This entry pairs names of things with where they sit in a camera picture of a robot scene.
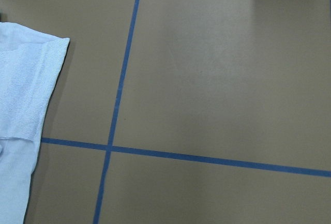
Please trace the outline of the blue striped dress shirt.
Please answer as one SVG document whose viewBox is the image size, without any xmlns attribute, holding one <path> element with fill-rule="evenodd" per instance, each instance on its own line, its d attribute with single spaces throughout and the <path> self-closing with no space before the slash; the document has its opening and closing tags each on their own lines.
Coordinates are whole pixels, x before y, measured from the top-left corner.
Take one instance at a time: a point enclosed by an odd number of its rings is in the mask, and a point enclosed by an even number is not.
<svg viewBox="0 0 331 224">
<path fill-rule="evenodd" d="M 23 223 L 41 134 L 69 38 L 1 23 L 1 223 Z"/>
</svg>

